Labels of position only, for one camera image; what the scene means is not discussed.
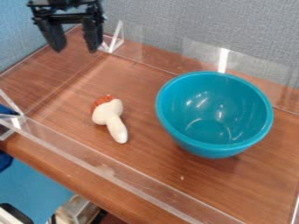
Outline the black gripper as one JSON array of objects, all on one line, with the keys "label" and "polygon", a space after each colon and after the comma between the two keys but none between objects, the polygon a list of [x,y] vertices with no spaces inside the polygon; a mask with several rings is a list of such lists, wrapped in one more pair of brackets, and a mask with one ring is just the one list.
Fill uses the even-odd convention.
[{"label": "black gripper", "polygon": [[99,49],[106,21],[102,0],[29,0],[27,6],[33,11],[33,21],[58,53],[67,45],[63,24],[83,23],[89,51],[94,53]]}]

